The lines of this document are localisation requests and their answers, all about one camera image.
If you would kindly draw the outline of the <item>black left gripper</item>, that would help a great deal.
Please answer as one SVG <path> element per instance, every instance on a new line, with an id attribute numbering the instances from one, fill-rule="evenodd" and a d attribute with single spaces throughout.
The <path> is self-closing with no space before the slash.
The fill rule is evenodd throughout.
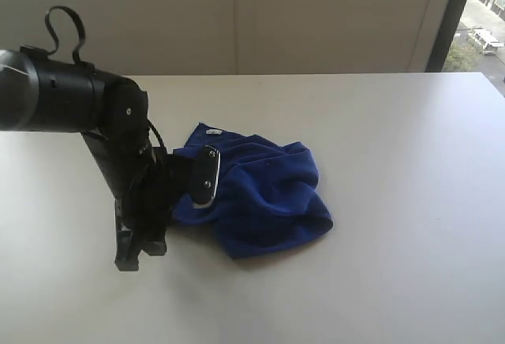
<path id="1" fill-rule="evenodd" d="M 138 271 L 135 235 L 149 256 L 166 254 L 166 227 L 188 191 L 193 160 L 170 154 L 151 122 L 119 140 L 96 130 L 82 137 L 114 197 L 114 264 L 122 272 Z"/>

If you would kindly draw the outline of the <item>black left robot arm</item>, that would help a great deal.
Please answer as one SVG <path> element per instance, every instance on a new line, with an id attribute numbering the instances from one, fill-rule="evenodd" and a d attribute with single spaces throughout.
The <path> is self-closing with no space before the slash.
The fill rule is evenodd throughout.
<path id="1" fill-rule="evenodd" d="M 1 129 L 79 133 L 114 197 L 118 270 L 138 271 L 141 252 L 166 254 L 166 226 L 192 162 L 152 145 L 148 94 L 134 80 L 35 48 L 2 50 Z"/>

